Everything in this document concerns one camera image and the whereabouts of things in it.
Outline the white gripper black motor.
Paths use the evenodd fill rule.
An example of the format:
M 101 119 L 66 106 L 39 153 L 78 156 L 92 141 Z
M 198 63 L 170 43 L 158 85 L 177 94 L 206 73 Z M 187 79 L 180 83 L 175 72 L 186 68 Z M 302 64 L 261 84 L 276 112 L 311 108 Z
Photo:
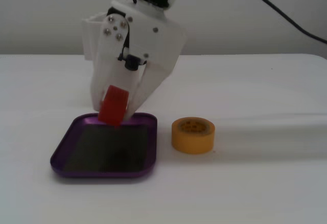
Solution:
M 90 94 L 94 110 L 99 111 L 109 86 L 127 91 L 124 118 L 130 119 L 173 71 L 186 31 L 166 18 L 164 10 L 149 3 L 113 0 L 111 5 L 125 16 L 111 14 L 101 22 Z M 129 43 L 124 47 L 128 34 Z M 122 53 L 157 64 L 146 64 L 144 72 L 142 66 L 131 71 L 119 60 Z

